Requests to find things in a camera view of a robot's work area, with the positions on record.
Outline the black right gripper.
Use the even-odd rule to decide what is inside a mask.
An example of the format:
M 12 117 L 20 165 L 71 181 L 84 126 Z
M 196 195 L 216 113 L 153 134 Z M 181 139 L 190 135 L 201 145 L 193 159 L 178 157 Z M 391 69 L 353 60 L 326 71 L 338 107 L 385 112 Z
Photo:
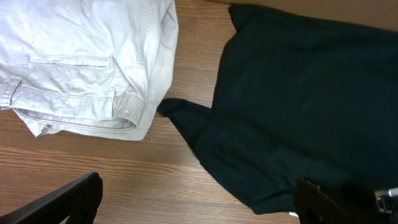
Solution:
M 397 211 L 397 188 L 376 190 L 374 192 L 380 212 L 393 214 Z

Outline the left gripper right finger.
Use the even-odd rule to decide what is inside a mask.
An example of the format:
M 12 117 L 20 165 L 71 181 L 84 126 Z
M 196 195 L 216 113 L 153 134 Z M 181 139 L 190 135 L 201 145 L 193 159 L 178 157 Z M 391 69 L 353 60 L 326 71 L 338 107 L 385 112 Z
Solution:
M 294 206 L 300 224 L 383 224 L 386 216 L 308 178 L 297 181 Z

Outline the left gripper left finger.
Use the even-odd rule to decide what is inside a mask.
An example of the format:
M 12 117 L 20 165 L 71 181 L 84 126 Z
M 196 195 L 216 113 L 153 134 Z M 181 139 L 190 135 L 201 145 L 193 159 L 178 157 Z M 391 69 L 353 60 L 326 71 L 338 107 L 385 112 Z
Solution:
M 97 172 L 84 176 L 1 217 L 2 224 L 93 224 L 103 198 L 103 180 Z

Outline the black t-shirt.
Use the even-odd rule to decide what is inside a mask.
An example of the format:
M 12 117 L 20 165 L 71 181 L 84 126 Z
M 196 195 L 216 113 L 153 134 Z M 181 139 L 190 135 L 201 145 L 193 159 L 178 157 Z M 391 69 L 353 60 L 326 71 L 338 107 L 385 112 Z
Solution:
M 211 108 L 158 107 L 256 214 L 294 211 L 308 177 L 367 209 L 397 186 L 397 34 L 233 4 Z

